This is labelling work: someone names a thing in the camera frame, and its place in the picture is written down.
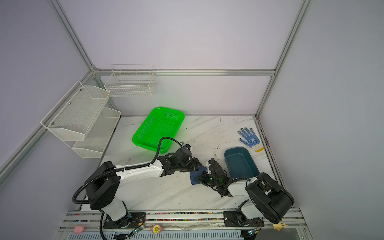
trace wire mesh shelf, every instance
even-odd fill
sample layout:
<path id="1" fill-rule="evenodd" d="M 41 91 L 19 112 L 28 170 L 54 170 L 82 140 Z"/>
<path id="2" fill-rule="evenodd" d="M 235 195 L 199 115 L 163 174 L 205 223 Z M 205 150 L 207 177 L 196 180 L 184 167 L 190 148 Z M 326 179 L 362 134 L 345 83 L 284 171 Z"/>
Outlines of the wire mesh shelf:
<path id="1" fill-rule="evenodd" d="M 151 96 L 156 86 L 153 65 L 111 65 L 105 89 L 113 97 Z"/>
<path id="2" fill-rule="evenodd" d="M 119 111 L 103 108 L 84 141 L 76 142 L 72 149 L 82 158 L 101 158 L 120 115 Z"/>
<path id="3" fill-rule="evenodd" d="M 62 141 L 84 141 L 109 99 L 109 91 L 80 87 L 48 125 L 41 124 Z"/>

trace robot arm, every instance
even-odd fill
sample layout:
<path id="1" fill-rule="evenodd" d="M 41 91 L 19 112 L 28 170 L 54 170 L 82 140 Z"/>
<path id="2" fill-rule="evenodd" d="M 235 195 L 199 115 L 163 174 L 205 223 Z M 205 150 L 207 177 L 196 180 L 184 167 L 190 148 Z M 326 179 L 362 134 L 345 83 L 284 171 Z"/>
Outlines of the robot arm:
<path id="1" fill-rule="evenodd" d="M 77 204 L 89 203 L 92 210 L 106 213 L 119 228 L 124 228 L 131 216 L 125 204 L 115 197 L 120 186 L 149 177 L 171 175 L 175 171 L 194 172 L 198 171 L 200 166 L 201 163 L 192 156 L 188 144 L 172 155 L 156 155 L 151 163 L 114 166 L 112 162 L 104 162 L 79 188 L 72 200 Z M 292 196 L 266 173 L 252 179 L 229 178 L 213 158 L 209 161 L 208 170 L 197 176 L 203 185 L 213 188 L 222 197 L 250 197 L 251 201 L 241 204 L 237 211 L 240 226 L 246 226 L 247 222 L 262 216 L 278 223 L 294 203 Z M 76 199 L 83 189 L 86 189 L 88 201 Z"/>

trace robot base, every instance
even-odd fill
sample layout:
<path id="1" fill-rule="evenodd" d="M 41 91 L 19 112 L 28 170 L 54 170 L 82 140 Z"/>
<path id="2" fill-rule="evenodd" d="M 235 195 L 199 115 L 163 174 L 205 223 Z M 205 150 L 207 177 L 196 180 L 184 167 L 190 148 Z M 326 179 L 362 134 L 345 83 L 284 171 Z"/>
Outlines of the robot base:
<path id="1" fill-rule="evenodd" d="M 224 211 L 224 226 L 226 227 L 243 227 L 238 222 L 237 212 L 236 211 Z M 263 218 L 254 218 L 249 221 L 244 227 L 263 227 L 264 220 Z"/>
<path id="2" fill-rule="evenodd" d="M 145 217 L 146 213 L 145 212 L 130 212 L 131 218 L 128 219 L 127 221 L 127 227 L 126 228 L 138 228 L 139 223 L 142 222 L 143 224 L 145 223 Z M 112 229 L 112 228 L 120 228 L 119 227 L 119 221 L 112 221 L 112 219 L 107 215 L 107 218 L 105 219 L 104 222 L 104 229 Z"/>

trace white marble surface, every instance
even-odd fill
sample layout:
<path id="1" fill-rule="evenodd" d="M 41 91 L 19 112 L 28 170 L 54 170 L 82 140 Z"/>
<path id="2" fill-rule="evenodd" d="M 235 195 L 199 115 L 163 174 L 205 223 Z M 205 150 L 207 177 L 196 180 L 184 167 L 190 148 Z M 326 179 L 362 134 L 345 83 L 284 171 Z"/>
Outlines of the white marble surface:
<path id="1" fill-rule="evenodd" d="M 105 153 L 103 162 L 115 165 L 130 165 L 151 161 L 154 151 L 132 143 L 132 136 L 146 117 L 122 117 Z M 202 164 L 212 157 L 227 172 L 224 161 L 225 150 L 245 147 L 249 150 L 260 172 L 273 177 L 265 151 L 256 153 L 240 141 L 240 128 L 253 128 L 257 133 L 252 116 L 186 116 L 175 139 L 192 146 L 192 154 Z M 168 152 L 175 152 L 173 143 Z M 247 197 L 220 197 L 211 188 L 201 184 L 191 185 L 189 173 L 176 172 L 156 179 L 144 179 L 119 188 L 116 195 L 131 210 L 178 210 L 178 209 L 233 209 Z"/>

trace green plastic basket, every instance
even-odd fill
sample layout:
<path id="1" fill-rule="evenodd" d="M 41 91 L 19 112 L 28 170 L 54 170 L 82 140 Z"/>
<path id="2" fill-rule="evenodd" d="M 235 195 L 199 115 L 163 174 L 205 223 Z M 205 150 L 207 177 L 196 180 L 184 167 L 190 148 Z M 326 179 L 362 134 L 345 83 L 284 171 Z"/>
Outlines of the green plastic basket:
<path id="1" fill-rule="evenodd" d="M 157 151 L 160 138 L 174 138 L 184 118 L 184 113 L 180 111 L 163 107 L 155 108 L 133 135 L 132 141 L 137 146 Z M 170 139 L 164 139 L 161 142 L 160 153 L 167 152 L 172 142 Z"/>

